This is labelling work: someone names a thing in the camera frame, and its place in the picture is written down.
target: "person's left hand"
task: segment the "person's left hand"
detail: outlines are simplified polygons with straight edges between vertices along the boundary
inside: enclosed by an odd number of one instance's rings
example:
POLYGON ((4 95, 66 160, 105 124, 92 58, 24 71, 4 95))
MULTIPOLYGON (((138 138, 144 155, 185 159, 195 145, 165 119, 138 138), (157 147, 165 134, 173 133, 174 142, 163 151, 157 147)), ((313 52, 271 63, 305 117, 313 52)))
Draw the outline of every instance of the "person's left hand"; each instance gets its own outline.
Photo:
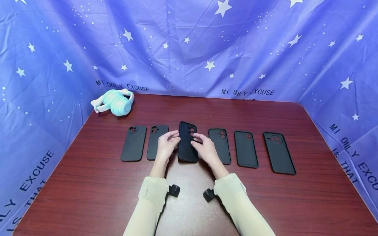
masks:
POLYGON ((173 150, 180 142, 180 140, 181 139, 178 136, 178 130, 171 131, 160 136, 155 162, 162 162, 167 165, 169 157, 172 155, 173 150))

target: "finger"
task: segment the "finger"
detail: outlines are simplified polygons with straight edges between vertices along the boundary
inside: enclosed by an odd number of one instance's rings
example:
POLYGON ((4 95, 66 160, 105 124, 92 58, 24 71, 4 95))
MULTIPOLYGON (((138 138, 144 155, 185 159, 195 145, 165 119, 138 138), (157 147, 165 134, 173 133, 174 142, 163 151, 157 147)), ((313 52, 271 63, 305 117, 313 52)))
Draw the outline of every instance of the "finger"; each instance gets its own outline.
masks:
POLYGON ((198 133, 194 133, 194 134, 193 134, 193 137, 198 138, 198 139, 201 139, 202 141, 205 141, 206 139, 208 139, 208 137, 206 137, 205 135, 203 135, 203 134, 198 134, 198 133))
POLYGON ((180 137, 176 137, 176 138, 172 138, 170 139, 170 143, 172 143, 172 145, 175 147, 179 142, 180 142, 181 138, 180 137))
POLYGON ((172 135, 172 136, 170 137, 170 139, 172 139, 172 138, 176 138, 176 137, 178 137, 178 135, 179 135, 179 133, 177 133, 177 134, 175 134, 175 135, 172 135))
POLYGON ((172 135, 178 134, 178 130, 170 131, 165 134, 163 134, 161 137, 164 137, 166 140, 168 140, 172 135))
POLYGON ((197 142, 200 142, 200 143, 202 143, 202 140, 201 139, 199 139, 199 138, 193 138, 194 139, 194 141, 197 141, 197 142))
POLYGON ((202 147, 201 144, 195 142, 195 141, 191 141, 190 144, 197 150, 199 151, 199 149, 202 147))

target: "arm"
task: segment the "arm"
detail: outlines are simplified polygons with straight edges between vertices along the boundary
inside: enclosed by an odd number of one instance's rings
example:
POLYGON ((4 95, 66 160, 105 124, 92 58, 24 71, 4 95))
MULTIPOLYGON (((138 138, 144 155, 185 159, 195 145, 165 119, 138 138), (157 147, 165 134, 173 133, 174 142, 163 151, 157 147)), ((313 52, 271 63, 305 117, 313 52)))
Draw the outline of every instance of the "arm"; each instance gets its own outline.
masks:
POLYGON ((197 142, 192 141, 192 146, 216 178, 214 193, 221 199, 239 233, 243 236, 274 236, 273 230, 249 200, 243 183, 236 174, 229 174, 220 161, 211 139, 203 134, 193 136, 197 142))
POLYGON ((165 171, 174 148, 180 138, 178 131, 171 131, 159 138, 158 150, 150 176, 144 178, 138 195, 138 203, 127 224, 123 236, 154 235, 159 216, 169 191, 165 171))
POLYGON ((144 178, 138 195, 138 203, 127 224, 124 236, 152 236, 169 190, 166 179, 144 178))
POLYGON ((273 230, 251 203, 246 188, 236 174, 215 180, 214 193, 221 199, 243 236, 274 236, 273 230))

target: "person's right hand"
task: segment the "person's right hand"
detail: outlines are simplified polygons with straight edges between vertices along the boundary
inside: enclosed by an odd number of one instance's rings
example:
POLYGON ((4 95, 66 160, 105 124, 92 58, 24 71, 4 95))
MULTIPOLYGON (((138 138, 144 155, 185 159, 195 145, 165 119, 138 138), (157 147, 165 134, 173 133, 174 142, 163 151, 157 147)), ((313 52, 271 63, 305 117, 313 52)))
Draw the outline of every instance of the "person's right hand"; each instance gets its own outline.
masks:
POLYGON ((211 168, 216 179, 227 176, 229 173, 220 161, 213 141, 203 134, 193 134, 192 146, 197 150, 198 156, 202 158, 211 168))
POLYGON ((219 160, 214 143, 213 141, 211 141, 211 139, 203 134, 197 133, 193 134, 193 139, 199 143, 191 141, 192 146, 197 150, 198 156, 202 158, 208 165, 219 160))

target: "hand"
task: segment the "hand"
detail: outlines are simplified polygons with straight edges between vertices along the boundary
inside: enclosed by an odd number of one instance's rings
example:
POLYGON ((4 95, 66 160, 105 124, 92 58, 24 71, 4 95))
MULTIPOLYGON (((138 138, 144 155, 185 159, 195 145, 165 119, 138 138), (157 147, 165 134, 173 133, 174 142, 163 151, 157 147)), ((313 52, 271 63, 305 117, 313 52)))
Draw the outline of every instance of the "hand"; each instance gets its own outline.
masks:
POLYGON ((155 163, 150 172, 151 177, 164 178, 169 157, 180 140, 178 130, 165 133, 159 137, 155 163))
POLYGON ((229 173, 220 161, 213 141, 203 134, 193 134, 192 146, 197 150, 198 156, 202 158, 211 168, 216 179, 226 177, 229 173))
POLYGON ((156 153, 155 162, 161 161, 168 164, 169 157, 172 155, 173 150, 180 140, 178 130, 171 131, 160 136, 158 140, 158 151, 156 153))

